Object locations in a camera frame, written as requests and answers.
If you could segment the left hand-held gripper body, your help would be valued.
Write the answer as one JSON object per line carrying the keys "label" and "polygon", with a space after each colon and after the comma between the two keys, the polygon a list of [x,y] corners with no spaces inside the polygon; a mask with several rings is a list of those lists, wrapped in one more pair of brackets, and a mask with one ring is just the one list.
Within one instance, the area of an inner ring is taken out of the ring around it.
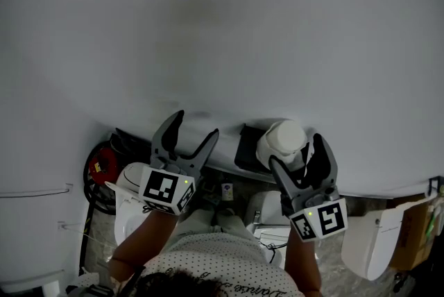
{"label": "left hand-held gripper body", "polygon": [[139,198],[148,208],[179,216],[196,193],[200,158],[179,155],[175,160],[152,155],[143,166]]}

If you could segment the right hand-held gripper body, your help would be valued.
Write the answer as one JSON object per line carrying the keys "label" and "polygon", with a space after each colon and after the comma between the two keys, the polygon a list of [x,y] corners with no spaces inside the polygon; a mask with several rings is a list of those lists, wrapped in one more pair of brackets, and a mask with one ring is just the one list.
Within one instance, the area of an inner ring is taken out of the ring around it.
{"label": "right hand-held gripper body", "polygon": [[347,207],[335,185],[281,187],[282,213],[302,241],[330,237],[348,228]]}

